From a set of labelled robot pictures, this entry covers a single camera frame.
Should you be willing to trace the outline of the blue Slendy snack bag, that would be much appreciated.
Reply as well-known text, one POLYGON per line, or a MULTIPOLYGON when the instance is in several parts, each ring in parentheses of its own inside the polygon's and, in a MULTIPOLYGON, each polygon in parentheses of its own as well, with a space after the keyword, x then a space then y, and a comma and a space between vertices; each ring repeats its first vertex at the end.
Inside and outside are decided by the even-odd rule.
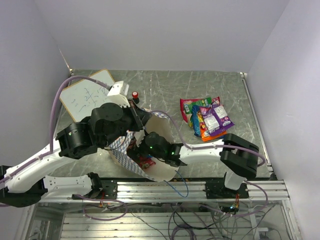
POLYGON ((190 122, 192 123, 192 128, 195 136, 201 138, 205 138, 208 136, 207 127, 205 125, 200 106, 192 106, 190 122))

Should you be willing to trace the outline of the red snack bag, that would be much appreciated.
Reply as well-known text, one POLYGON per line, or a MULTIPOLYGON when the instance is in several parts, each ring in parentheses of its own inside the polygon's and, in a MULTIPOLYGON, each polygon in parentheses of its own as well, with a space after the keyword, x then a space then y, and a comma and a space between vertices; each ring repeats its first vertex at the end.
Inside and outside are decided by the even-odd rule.
POLYGON ((190 123, 190 118, 192 115, 192 108, 193 106, 201 106, 201 107, 207 107, 211 103, 219 103, 220 97, 206 97, 206 98, 194 98, 194 99, 180 99, 179 100, 179 106, 180 111, 183 120, 188 124, 192 125, 190 123))

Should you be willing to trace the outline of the purple snack packet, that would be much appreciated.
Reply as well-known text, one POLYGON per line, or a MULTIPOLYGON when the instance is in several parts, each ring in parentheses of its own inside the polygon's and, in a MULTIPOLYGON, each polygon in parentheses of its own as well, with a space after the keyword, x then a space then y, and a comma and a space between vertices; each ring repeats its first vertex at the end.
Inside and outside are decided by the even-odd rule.
POLYGON ((218 102, 213 102, 206 107, 201 106, 199 109, 206 132, 211 137, 220 135, 235 125, 228 116, 224 106, 218 102))

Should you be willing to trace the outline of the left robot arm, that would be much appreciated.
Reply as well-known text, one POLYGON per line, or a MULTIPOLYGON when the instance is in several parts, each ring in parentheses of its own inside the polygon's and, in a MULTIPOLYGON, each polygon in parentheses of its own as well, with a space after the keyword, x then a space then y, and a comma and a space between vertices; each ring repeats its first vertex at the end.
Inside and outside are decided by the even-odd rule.
POLYGON ((94 108, 80 122, 61 130, 51 144, 16 166, 1 166, 0 205, 23 208, 54 195, 82 195, 98 198, 105 190, 98 174, 80 177, 50 177, 57 168, 106 150, 115 162, 137 173, 144 171, 138 161, 150 156, 139 150, 136 136, 146 133, 146 124, 154 115, 139 108, 133 100, 128 106, 107 102, 94 108))

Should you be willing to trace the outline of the green snack bag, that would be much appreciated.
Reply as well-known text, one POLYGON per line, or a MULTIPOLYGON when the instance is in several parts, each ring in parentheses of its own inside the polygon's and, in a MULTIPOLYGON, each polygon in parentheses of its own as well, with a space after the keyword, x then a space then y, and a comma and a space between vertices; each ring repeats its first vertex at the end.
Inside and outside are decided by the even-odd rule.
POLYGON ((211 103, 212 99, 210 97, 199 99, 187 99, 184 101, 183 106, 185 113, 190 114, 192 112, 193 106, 207 107, 211 103))

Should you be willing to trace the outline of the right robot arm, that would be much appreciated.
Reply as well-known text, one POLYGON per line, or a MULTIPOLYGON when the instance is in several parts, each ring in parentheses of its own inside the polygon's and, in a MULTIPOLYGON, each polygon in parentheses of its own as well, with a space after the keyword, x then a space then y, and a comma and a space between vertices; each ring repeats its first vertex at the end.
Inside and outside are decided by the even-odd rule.
POLYGON ((241 184, 257 176, 259 147, 233 134, 223 139, 201 144, 170 143, 156 132, 148 133, 128 150, 133 160, 140 162, 148 157, 165 166, 178 169, 195 163, 218 163, 228 167, 221 194, 233 197, 241 184))

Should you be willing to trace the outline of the checkered paper bag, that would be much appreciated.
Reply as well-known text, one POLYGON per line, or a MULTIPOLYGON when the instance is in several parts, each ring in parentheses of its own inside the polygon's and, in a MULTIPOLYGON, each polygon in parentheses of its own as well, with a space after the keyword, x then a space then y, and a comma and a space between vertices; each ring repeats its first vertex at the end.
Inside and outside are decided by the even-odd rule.
POLYGON ((179 167, 185 163, 180 159, 182 143, 175 143, 170 132, 171 116, 160 110, 144 109, 152 114, 146 123, 145 137, 139 147, 136 146, 134 134, 137 131, 127 131, 111 143, 109 151, 115 163, 128 171, 155 182, 170 181, 178 173, 179 167), (156 165, 141 169, 139 157, 152 157, 156 165))

